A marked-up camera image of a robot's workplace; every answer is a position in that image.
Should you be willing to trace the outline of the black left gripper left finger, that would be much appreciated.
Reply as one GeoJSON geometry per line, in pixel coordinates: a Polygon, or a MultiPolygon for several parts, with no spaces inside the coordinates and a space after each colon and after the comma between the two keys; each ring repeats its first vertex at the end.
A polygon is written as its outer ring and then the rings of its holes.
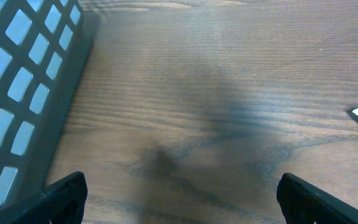
{"type": "Polygon", "coordinates": [[[88,188],[85,175],[74,172],[13,206],[10,223],[76,224],[85,211],[88,188]]]}

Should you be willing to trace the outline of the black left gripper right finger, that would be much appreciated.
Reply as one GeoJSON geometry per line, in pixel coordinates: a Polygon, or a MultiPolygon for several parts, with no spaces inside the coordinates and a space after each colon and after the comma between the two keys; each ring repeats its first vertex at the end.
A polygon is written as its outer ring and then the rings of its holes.
{"type": "Polygon", "coordinates": [[[289,172],[277,187],[287,223],[358,223],[358,209],[289,172]]]}

